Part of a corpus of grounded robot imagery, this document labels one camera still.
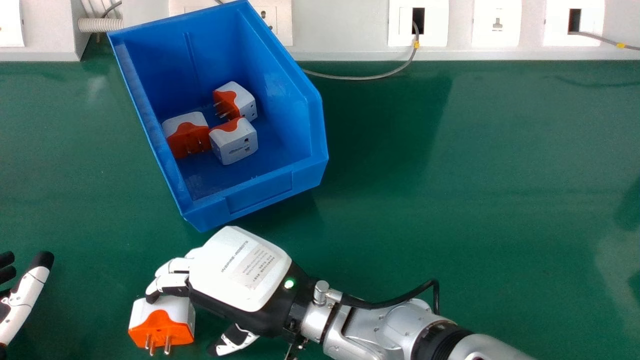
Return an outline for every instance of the white switch plate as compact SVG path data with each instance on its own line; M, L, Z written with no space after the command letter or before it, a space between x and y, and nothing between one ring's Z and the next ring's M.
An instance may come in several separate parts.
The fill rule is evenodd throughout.
M284 46L293 45L291 0L250 0L258 15L265 12L264 22L273 27L273 33ZM217 6L214 0L168 0L169 16L180 15Z
M413 43L413 8L424 8L424 34L420 46L447 46L449 0L389 0L389 46Z
M20 0L0 0L0 47L24 47Z
M521 0L475 0L471 44L509 47L520 42Z
M580 31L602 35L604 0L547 0L544 46L599 46L600 41L579 35L567 35L569 9L582 9Z

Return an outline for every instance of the green table surface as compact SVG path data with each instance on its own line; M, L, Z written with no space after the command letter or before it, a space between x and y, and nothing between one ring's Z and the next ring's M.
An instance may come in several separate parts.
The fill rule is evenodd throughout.
M371 301L437 277L444 316L540 359L639 358L640 62L425 61L312 81L322 184L233 224ZM132 301L213 232L180 217L110 48L0 64L0 125L0 251L19 271L56 255L10 358L147 359L127 335ZM227 325L200 310L172 358L207 359ZM229 358L286 348L260 339ZM302 356L327 359L316 344Z

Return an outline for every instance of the gray cable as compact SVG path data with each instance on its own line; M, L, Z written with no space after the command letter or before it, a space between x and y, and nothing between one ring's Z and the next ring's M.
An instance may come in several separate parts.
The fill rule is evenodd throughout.
M409 56L409 60L407 60L404 64L398 66L394 70L385 72L384 74L371 75L371 76L338 76L338 75L323 74L321 72L315 72L315 71L306 70L306 69L302 69L302 71L304 71L306 74L317 76L319 78L334 79L334 80L363 81L363 80L376 80L376 79L389 77L393 74L401 72L405 67L409 66L409 64L411 64L411 62L413 61L415 52L418 51L417 45L420 44L419 42L420 31L418 30L418 25L415 22L413 22L413 29L415 30L415 42L413 43L413 51L411 53L411 56Z
M122 5L122 1L118 1L117 3L111 4L111 6L109 6L106 10L104 10L104 13L102 13L102 15L100 16L100 19L104 19L105 17L107 17L107 15L109 15L109 12L111 10L117 8L120 5Z
M611 39L604 38L604 37L601 37L599 35L592 34L592 33L585 33L583 31L570 31L568 34L569 35L580 35L582 37L588 37L588 38L594 38L596 40L600 40L602 42L606 42L607 44L615 45L615 46L623 48L623 49L630 49L630 50L640 51L640 46L632 46L632 45L623 44L621 42L613 41Z

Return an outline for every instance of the robotic hand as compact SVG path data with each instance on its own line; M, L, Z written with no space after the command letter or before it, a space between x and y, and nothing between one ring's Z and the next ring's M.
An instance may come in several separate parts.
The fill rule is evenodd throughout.
M38 253L20 281L12 289L0 291L0 360L6 359L5 347L20 330L40 296L53 259L48 251ZM11 266L14 260L10 251L0 254L0 284L15 277L15 268Z
M414 299L429 287L433 309ZM259 336L281 336L291 344L286 360L297 359L309 340L336 360L532 359L440 316L438 293L438 282L431 280L371 304L309 277L272 243L238 227L224 227L203 247L161 266L146 301L188 297L234 322L209 345L212 356L247 347Z

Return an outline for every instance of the orange and white plug adapter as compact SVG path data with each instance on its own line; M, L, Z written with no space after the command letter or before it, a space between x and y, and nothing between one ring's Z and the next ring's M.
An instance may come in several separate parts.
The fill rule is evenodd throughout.
M233 164L258 149L258 134L249 120L238 117L209 132L211 147L222 165Z
M156 347L164 347L169 355L172 345L193 342L194 326L195 309L187 297L162 296L153 304L138 299L131 310L129 336L151 356Z
M234 120L244 117L253 121L258 117L255 98L235 81L229 81L213 91L213 102L217 116Z
M209 126L199 111L172 117L162 123L164 137L176 159L211 149Z

